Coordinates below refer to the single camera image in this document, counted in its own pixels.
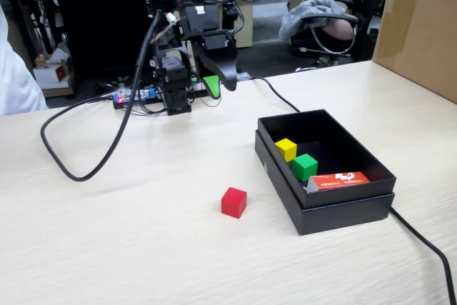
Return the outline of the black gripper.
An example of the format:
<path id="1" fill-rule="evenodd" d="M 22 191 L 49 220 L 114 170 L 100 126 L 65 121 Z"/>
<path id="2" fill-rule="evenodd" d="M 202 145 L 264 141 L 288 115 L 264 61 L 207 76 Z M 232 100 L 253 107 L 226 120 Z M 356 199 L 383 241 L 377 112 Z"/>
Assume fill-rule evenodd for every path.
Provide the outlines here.
<path id="1" fill-rule="evenodd" d="M 221 83 L 236 90 L 238 50 L 233 43 L 227 46 L 227 30 L 185 31 L 182 39 L 194 46 L 196 78 L 212 99 L 221 98 Z"/>

